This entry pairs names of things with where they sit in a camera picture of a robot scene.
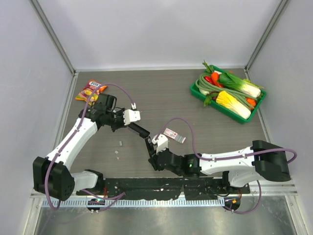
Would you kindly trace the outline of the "red staple box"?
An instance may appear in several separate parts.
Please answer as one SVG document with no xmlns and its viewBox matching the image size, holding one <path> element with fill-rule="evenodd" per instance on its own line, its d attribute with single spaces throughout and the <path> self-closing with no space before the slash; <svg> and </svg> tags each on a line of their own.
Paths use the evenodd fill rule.
<svg viewBox="0 0 313 235">
<path fill-rule="evenodd" d="M 181 144 L 183 144 L 186 140 L 186 137 L 183 137 L 181 135 L 179 135 L 177 132 L 169 129 L 169 128 L 166 128 L 163 132 L 163 134 Z"/>
</svg>

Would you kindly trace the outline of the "black large stapler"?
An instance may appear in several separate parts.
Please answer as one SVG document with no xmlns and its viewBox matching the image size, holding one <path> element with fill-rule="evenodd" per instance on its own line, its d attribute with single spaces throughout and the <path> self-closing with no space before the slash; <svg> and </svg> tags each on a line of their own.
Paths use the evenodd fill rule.
<svg viewBox="0 0 313 235">
<path fill-rule="evenodd" d="M 147 151 L 148 151 L 148 154 L 149 154 L 149 159 L 148 159 L 148 162 L 150 164 L 154 164 L 154 160 L 155 160 L 155 156 L 156 156 L 156 150 L 154 148 L 154 144 L 152 143 L 152 139 L 150 137 L 150 132 L 147 131 L 146 129 L 144 129 L 143 127 L 139 126 L 138 124 L 136 123 L 130 123 L 128 125 L 128 127 L 135 131 L 137 134 L 139 134 L 139 136 L 141 138 L 144 139 L 145 141 L 145 144 L 146 144 L 146 147 L 147 147 Z"/>
</svg>

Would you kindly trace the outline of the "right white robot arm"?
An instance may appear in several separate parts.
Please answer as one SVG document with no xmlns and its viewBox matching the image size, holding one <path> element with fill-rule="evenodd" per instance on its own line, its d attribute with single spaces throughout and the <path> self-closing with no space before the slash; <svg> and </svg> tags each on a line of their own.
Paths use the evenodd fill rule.
<svg viewBox="0 0 313 235">
<path fill-rule="evenodd" d="M 291 180 L 286 148 L 256 140 L 252 146 L 220 154 L 176 155 L 168 141 L 153 141 L 149 163 L 156 171 L 168 170 L 177 176 L 201 177 L 221 172 L 221 188 L 233 193 L 253 181 L 287 182 Z"/>
</svg>

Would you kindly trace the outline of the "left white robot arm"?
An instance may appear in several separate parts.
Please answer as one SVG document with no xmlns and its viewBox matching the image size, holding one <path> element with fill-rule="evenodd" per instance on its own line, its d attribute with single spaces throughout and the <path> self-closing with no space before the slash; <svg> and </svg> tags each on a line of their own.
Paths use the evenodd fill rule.
<svg viewBox="0 0 313 235">
<path fill-rule="evenodd" d="M 34 160 L 34 189 L 45 194 L 48 201 L 51 198 L 66 201 L 73 192 L 84 189 L 93 195 L 103 192 L 102 173 L 90 169 L 70 173 L 70 169 L 84 145 L 102 126 L 107 125 L 115 131 L 137 120 L 133 109 L 115 111 L 116 100 L 113 95 L 101 94 L 92 106 L 81 111 L 73 128 L 52 152 Z"/>
</svg>

